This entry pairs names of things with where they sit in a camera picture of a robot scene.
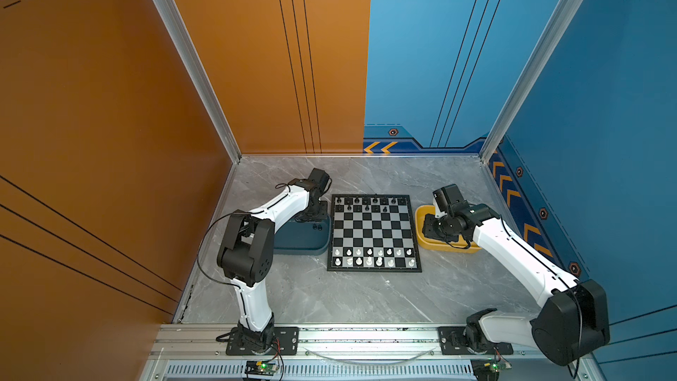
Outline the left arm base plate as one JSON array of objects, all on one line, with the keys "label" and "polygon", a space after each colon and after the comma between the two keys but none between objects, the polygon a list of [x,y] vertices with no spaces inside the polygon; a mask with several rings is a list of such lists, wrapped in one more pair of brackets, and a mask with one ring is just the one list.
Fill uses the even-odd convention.
[{"label": "left arm base plate", "polygon": [[229,333],[226,354],[228,356],[295,356],[298,350],[300,328],[297,326],[274,326],[263,332],[253,332],[236,327]]}]

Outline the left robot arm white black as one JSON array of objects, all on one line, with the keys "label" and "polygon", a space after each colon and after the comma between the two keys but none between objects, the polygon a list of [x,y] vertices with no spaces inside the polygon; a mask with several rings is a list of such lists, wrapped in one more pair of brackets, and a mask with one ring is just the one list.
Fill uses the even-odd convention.
[{"label": "left robot arm white black", "polygon": [[274,346],[266,276],[273,265],[275,234],[289,220],[324,220],[328,206],[321,198],[330,185],[331,177],[324,170],[312,169],[306,178],[279,185],[280,194],[261,206],[229,216],[216,263],[236,293],[240,317],[228,339],[237,346],[257,354]]}]

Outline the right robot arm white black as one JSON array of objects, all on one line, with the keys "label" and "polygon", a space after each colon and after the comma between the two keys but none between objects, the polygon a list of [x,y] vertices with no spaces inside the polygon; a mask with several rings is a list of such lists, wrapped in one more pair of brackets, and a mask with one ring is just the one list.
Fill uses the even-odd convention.
[{"label": "right robot arm white black", "polygon": [[462,330],[441,328],[444,352],[463,347],[483,355],[503,343],[539,349],[552,363],[567,366],[609,344],[606,291],[543,257],[485,204],[473,205],[458,185],[433,193],[435,212],[426,215],[423,236],[452,244],[463,239],[497,259],[539,305],[536,314],[488,308],[467,317]]}]

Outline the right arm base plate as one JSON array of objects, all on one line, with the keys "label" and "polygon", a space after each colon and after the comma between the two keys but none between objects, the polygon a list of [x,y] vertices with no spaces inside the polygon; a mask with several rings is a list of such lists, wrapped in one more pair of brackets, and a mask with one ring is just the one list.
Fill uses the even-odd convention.
[{"label": "right arm base plate", "polygon": [[511,344],[490,342],[478,328],[472,326],[441,326],[437,329],[440,347],[445,356],[481,356],[498,352],[512,355]]}]

